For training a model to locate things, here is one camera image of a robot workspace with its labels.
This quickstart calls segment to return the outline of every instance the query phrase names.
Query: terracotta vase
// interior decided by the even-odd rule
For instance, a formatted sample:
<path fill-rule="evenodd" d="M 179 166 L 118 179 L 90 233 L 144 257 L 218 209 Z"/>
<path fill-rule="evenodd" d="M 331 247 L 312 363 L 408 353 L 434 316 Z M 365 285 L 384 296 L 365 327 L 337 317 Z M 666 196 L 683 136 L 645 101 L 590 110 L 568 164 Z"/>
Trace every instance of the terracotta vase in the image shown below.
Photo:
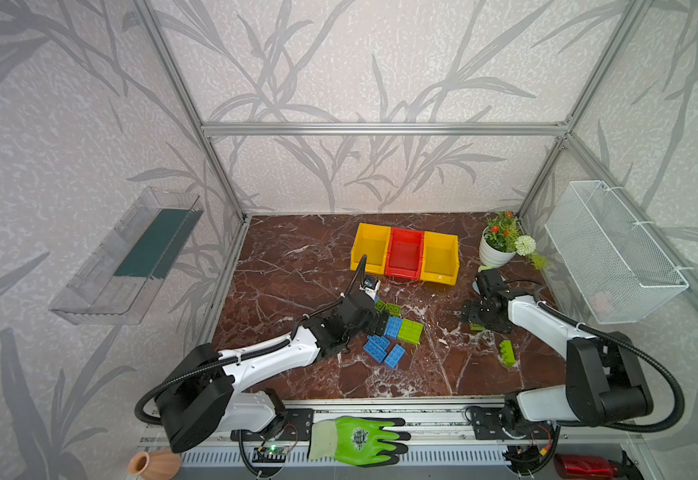
<path fill-rule="evenodd" d="M 158 450 L 157 452 L 139 452 L 130 459 L 128 473 L 141 475 L 143 480 L 170 480 L 179 473 L 181 468 L 181 456 L 170 450 Z"/>

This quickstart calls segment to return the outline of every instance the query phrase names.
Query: wallpaper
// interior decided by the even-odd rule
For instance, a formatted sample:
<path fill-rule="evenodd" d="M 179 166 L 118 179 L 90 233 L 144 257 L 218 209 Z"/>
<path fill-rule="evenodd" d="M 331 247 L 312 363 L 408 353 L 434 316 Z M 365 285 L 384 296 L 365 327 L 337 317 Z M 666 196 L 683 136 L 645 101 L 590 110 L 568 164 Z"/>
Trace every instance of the wallpaper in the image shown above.
<path fill-rule="evenodd" d="M 626 1 L 153 4 L 205 121 L 557 121 Z"/>
<path fill-rule="evenodd" d="M 474 212 L 519 207 L 553 141 L 233 137 L 216 141 L 215 149 L 249 211 Z"/>
<path fill-rule="evenodd" d="M 0 1 L 0 480 L 121 478 L 239 228 L 129 3 Z M 48 311 L 146 186 L 205 208 L 138 326 Z"/>
<path fill-rule="evenodd" d="M 698 2 L 666 6 L 653 2 L 576 134 L 698 271 Z M 567 182 L 586 179 L 564 154 L 525 222 L 554 261 L 547 278 L 556 298 L 581 321 L 591 315 L 543 227 Z M 682 294 L 617 327 L 680 381 L 686 414 L 649 446 L 665 478 L 697 479 L 698 313 Z M 671 408 L 670 390 L 645 371 L 656 401 L 648 420 L 658 420 Z"/>
<path fill-rule="evenodd" d="M 698 272 L 698 2 L 650 8 L 576 132 Z"/>
<path fill-rule="evenodd" d="M 204 122 L 564 120 L 626 0 L 154 0 Z M 253 213 L 519 205 L 548 138 L 216 138 Z"/>

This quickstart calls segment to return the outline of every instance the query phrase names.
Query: white wire mesh basket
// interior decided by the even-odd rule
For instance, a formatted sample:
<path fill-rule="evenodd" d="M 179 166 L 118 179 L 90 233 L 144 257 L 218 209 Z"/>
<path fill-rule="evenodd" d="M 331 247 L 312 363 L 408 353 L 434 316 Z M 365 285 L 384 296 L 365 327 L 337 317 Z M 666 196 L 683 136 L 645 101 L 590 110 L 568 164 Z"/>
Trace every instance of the white wire mesh basket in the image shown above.
<path fill-rule="evenodd" d="M 643 224 L 603 181 L 570 182 L 546 231 L 601 324 L 636 322 L 688 288 Z"/>

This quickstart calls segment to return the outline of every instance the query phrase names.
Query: green work glove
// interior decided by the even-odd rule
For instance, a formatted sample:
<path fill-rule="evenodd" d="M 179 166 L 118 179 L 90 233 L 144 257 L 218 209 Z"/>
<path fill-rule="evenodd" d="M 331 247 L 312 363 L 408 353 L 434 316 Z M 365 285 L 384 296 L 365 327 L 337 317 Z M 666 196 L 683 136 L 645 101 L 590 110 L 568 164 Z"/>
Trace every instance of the green work glove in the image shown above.
<path fill-rule="evenodd" d="M 395 440 L 410 440 L 406 432 L 390 432 L 384 427 L 403 426 L 402 418 L 340 417 L 312 426 L 309 459 L 333 457 L 360 467 L 394 465 L 407 446 Z"/>

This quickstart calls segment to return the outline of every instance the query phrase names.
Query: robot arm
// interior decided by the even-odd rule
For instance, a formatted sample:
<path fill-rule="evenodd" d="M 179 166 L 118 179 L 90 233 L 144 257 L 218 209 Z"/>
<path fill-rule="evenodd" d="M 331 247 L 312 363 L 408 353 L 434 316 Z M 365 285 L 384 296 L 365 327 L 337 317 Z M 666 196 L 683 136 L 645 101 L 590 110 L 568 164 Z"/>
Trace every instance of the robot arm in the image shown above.
<path fill-rule="evenodd" d="M 359 288 L 353 288 L 359 278 Z M 285 425 L 285 407 L 271 390 L 245 390 L 295 367 L 309 366 L 347 348 L 359 333 L 383 334 L 388 312 L 377 312 L 380 283 L 364 275 L 364 258 L 336 302 L 305 315 L 291 333 L 252 346 L 216 352 L 209 343 L 192 350 L 158 387 L 141 398 L 137 418 L 162 425 L 171 450 L 185 452 L 216 428 L 249 430 L 265 438 Z M 154 398 L 160 417 L 143 412 Z"/>
<path fill-rule="evenodd" d="M 557 351 L 567 362 L 564 386 L 535 389 L 508 396 L 503 415 L 508 432 L 524 423 L 554 420 L 585 426 L 649 415 L 650 390 L 634 352 L 609 345 L 598 336 L 562 321 L 524 290 L 511 290 L 496 270 L 477 274 L 482 299 L 467 302 L 462 320 L 508 333 L 521 326 Z M 610 336 L 631 341 L 623 333 Z"/>

